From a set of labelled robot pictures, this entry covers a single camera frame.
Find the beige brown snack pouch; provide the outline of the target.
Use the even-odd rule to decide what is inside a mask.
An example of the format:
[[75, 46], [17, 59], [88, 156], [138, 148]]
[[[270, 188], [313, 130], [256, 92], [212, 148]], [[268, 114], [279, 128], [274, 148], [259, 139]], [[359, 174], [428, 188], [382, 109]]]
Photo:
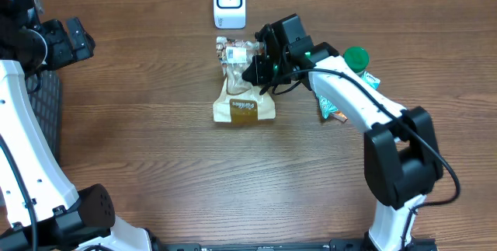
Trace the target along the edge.
[[253, 58], [265, 52], [261, 42], [216, 39], [216, 52], [224, 74], [221, 94], [213, 103], [216, 123], [244, 124], [258, 120], [273, 120], [276, 107], [270, 95], [262, 95], [262, 88], [242, 78], [243, 72], [254, 63]]

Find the teal tissue packet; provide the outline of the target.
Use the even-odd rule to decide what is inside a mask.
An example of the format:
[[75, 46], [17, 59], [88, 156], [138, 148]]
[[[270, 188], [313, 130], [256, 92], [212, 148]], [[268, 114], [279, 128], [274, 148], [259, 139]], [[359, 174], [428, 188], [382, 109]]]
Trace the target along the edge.
[[315, 96], [323, 119], [327, 120], [332, 114], [338, 111], [337, 107], [324, 96], [318, 94]]

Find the orange white snack packet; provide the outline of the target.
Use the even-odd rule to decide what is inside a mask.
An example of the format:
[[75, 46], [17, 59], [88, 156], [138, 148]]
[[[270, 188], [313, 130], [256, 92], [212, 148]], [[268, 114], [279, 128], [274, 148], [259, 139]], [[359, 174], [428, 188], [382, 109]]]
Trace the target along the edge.
[[340, 120], [341, 122], [346, 122], [348, 120], [348, 118], [346, 117], [346, 115], [344, 113], [342, 113], [341, 111], [333, 112], [333, 113], [331, 113], [331, 115], [336, 120]]

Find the green lid seasoning jar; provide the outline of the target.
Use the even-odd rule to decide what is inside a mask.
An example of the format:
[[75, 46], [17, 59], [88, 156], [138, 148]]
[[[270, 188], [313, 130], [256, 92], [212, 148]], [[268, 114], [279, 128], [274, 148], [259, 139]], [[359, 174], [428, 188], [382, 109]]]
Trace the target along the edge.
[[366, 70], [370, 56], [363, 47], [350, 47], [343, 53], [343, 58], [349, 68], [356, 74]]

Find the small teal white packet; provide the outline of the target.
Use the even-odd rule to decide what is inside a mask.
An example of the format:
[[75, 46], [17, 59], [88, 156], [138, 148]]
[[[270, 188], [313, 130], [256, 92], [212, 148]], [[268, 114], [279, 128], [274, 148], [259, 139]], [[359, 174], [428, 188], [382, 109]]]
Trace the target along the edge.
[[365, 81], [369, 86], [371, 86], [373, 89], [377, 89], [378, 86], [380, 85], [381, 81], [380, 79], [376, 78], [373, 76], [371, 73], [368, 71], [364, 71], [361, 75], [362, 80]]

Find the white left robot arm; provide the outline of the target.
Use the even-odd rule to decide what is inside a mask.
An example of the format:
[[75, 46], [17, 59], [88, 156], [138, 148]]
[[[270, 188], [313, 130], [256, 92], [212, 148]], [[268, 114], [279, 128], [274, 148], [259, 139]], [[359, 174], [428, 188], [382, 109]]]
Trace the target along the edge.
[[9, 228], [3, 250], [160, 250], [147, 229], [116, 215], [105, 187], [77, 190], [57, 164], [30, 104], [26, 80], [89, 59], [80, 20], [41, 22], [38, 0], [1, 0], [1, 189]]

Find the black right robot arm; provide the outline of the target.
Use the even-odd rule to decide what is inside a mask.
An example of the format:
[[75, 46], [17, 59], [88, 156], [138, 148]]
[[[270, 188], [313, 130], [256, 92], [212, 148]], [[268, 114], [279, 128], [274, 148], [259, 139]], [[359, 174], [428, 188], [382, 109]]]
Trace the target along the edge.
[[430, 115], [408, 110], [370, 87], [326, 42], [314, 44], [293, 14], [255, 33], [263, 45], [244, 80], [264, 91], [298, 81], [329, 99], [363, 134], [364, 177], [377, 199], [363, 239], [333, 239], [331, 250], [435, 250], [411, 235], [418, 209], [443, 175]]

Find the white barcode scanner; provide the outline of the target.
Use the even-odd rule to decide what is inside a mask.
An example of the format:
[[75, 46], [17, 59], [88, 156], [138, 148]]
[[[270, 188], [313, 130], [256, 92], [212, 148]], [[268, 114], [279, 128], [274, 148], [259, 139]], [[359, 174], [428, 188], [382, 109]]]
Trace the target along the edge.
[[246, 25], [246, 0], [213, 0], [213, 14], [218, 29], [243, 29]]

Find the dark grey mesh basket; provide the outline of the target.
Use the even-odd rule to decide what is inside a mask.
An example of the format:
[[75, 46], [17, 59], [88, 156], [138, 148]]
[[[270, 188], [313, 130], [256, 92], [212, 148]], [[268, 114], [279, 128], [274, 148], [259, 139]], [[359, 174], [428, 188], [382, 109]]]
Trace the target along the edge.
[[39, 80], [42, 81], [40, 89], [29, 94], [28, 97], [49, 148], [56, 162], [59, 163], [62, 84], [55, 71], [43, 71], [39, 78], [33, 75], [26, 80], [27, 91], [34, 90]]

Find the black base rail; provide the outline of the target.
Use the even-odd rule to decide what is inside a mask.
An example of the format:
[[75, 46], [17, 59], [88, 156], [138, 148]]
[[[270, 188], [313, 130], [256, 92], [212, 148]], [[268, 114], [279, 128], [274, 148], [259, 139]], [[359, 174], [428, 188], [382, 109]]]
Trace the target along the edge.
[[329, 242], [294, 242], [280, 244], [226, 244], [200, 245], [199, 243], [162, 244], [164, 251], [365, 251], [376, 250], [365, 239], [332, 239]]

